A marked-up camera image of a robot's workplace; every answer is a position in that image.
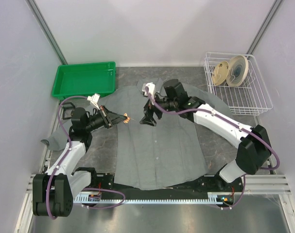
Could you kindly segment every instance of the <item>white wall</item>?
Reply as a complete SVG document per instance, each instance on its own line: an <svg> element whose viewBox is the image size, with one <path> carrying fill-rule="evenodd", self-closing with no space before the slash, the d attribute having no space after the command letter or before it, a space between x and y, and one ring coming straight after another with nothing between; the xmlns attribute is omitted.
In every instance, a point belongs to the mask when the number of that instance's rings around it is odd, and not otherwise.
<svg viewBox="0 0 295 233"><path fill-rule="evenodd" d="M254 55L274 105L260 120L295 198L295 0L283 2Z"/></svg>
<svg viewBox="0 0 295 233"><path fill-rule="evenodd" d="M67 61L192 66L246 53L273 0L35 0Z"/></svg>
<svg viewBox="0 0 295 233"><path fill-rule="evenodd" d="M57 101L54 51L25 0L0 0L0 233L14 231Z"/></svg>

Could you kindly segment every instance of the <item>white wire rack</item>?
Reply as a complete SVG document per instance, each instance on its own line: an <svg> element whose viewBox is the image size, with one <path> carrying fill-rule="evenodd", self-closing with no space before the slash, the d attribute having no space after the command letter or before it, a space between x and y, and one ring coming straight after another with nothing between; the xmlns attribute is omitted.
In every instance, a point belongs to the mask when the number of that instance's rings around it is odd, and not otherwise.
<svg viewBox="0 0 295 233"><path fill-rule="evenodd" d="M248 59L249 71L241 86L229 87L226 81L219 86L215 86L212 82L212 73L215 66L221 61L229 61L237 55L239 54L206 53L204 67L208 91L223 100L229 106L232 114L258 116L272 109L273 104L253 55L243 54Z"/></svg>

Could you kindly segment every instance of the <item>marble countertop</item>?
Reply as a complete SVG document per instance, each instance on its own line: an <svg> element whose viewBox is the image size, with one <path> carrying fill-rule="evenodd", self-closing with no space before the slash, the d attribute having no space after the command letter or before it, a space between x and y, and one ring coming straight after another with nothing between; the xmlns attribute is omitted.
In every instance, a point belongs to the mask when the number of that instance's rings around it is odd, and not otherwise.
<svg viewBox="0 0 295 233"><path fill-rule="evenodd" d="M207 81L203 67L118 67L116 69L116 88L136 85L140 79L161 78L163 81L179 79L182 83L194 85L207 91ZM85 100L74 100L76 106L87 107ZM234 115L234 119L250 126L255 126L253 116ZM195 124L201 150L205 157L209 174L216 173L226 163L236 158L237 149L225 139L209 129ZM77 167L94 167L97 172L113 173L116 169L117 127L100 129L92 133L93 140L86 155ZM61 151L54 151L50 164L60 156Z"/></svg>

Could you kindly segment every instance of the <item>rack wire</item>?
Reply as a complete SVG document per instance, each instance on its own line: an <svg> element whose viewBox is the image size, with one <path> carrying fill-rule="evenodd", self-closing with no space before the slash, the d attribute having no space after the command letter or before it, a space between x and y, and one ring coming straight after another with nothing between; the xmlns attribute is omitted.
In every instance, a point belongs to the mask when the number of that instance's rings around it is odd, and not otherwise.
<svg viewBox="0 0 295 233"><path fill-rule="evenodd" d="M226 81L215 86L212 81L215 66L221 61L229 62L232 57L238 55L220 52L206 53L204 68L208 91L223 100L229 106L232 114L258 116L272 109L273 104L253 55L243 54L248 59L249 70L247 77L240 86L229 87Z"/></svg>

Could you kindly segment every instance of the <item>green tray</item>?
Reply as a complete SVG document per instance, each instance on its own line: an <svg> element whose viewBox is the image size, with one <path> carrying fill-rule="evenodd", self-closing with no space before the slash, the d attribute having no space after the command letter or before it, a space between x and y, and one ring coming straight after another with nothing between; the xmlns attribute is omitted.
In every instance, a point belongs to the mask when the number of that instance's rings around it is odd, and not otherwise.
<svg viewBox="0 0 295 233"><path fill-rule="evenodd" d="M115 91L115 62L63 65L56 72L52 96L64 100L70 96L101 97Z"/></svg>

